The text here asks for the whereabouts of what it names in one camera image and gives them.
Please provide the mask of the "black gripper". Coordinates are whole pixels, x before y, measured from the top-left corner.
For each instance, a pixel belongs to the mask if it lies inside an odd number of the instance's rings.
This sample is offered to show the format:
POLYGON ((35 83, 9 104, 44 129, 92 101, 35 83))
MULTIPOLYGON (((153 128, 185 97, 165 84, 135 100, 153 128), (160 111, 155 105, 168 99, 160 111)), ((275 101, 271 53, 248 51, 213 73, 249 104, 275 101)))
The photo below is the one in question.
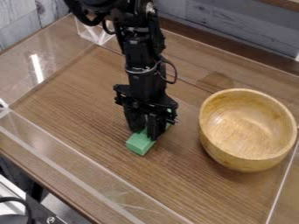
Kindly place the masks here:
POLYGON ((133 133, 145 128, 147 136, 156 141, 165 132, 167 125, 175 124, 177 102, 167 95, 165 65, 148 69, 128 68, 128 83, 116 84, 116 104, 124 107, 125 121, 133 133))

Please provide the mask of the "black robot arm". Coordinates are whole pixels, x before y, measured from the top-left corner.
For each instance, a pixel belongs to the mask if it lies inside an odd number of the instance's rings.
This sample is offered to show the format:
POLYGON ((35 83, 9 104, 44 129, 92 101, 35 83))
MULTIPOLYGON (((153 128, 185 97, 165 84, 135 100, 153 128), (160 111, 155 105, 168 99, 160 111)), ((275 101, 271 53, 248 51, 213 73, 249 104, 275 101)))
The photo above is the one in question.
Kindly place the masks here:
POLYGON ((153 0, 64 0, 69 12, 87 26, 104 26, 107 34, 116 36, 125 56, 128 83, 116 84, 116 104, 124 109, 129 129, 156 140, 165 126, 175 123, 177 102, 165 89, 165 68, 173 63, 163 56, 164 34, 153 0))

